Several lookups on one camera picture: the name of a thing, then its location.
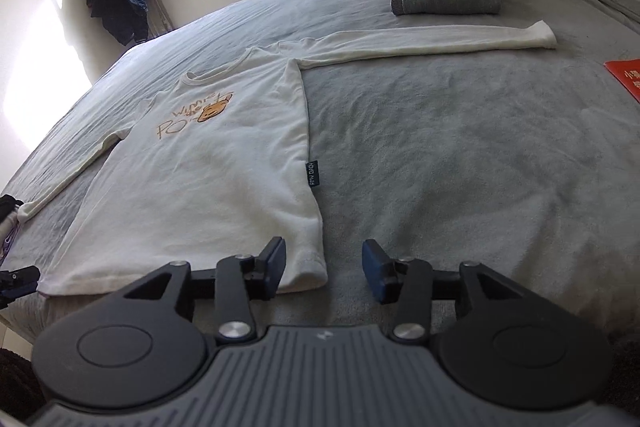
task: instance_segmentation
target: red book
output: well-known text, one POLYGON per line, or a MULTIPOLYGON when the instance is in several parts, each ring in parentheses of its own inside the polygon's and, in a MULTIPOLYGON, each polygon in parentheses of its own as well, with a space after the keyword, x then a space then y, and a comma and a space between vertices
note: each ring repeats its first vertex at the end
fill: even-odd
POLYGON ((605 62, 604 67, 640 102, 640 58, 636 60, 612 60, 605 62))

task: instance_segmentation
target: gray mattress cover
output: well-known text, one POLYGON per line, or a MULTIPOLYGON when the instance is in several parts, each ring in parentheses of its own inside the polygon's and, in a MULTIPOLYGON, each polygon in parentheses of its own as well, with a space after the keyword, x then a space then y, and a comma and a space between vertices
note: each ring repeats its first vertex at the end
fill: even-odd
MULTIPOLYGON (((390 0, 244 0, 127 53, 47 136, 6 191, 29 198, 139 99, 248 46, 338 30, 529 26, 557 50, 381 58, 303 73, 329 283, 256 305, 264 323, 386 319, 360 269, 364 239, 456 269, 476 259, 607 330, 640 323, 640 106, 605 70, 640 35, 585 0, 502 0, 500 15, 395 17, 390 0), (90 112, 94 124, 74 120, 90 112)), ((44 268, 100 168, 22 229, 2 266, 44 268)), ((2 312, 33 340, 93 296, 32 295, 2 312)), ((209 305, 196 310, 207 329, 209 305)), ((438 307, 442 323, 446 307, 438 307)))

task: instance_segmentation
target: gray comforter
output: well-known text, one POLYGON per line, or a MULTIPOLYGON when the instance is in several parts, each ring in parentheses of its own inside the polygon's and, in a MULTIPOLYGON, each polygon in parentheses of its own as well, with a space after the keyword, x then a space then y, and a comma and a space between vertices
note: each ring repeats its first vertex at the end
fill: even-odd
MULTIPOLYGON (((375 304, 360 269, 361 243, 373 237, 436 269, 482 261, 608 330, 638 325, 640 106, 602 63, 637 58, 640 35, 587 0, 502 0, 497 16, 403 17, 389 0, 245 0, 127 53, 7 191, 29 198, 139 99, 248 46, 338 30, 540 19, 557 50, 382 58, 303 74, 329 283, 261 303, 258 316, 318 325, 384 318, 390 311, 375 304), (78 128, 87 113, 94 124, 78 128)), ((99 167, 28 222, 3 269, 46 268, 99 167)), ((33 295, 2 316, 33 339, 92 298, 33 295)), ((206 311, 196 312, 205 329, 206 311)))

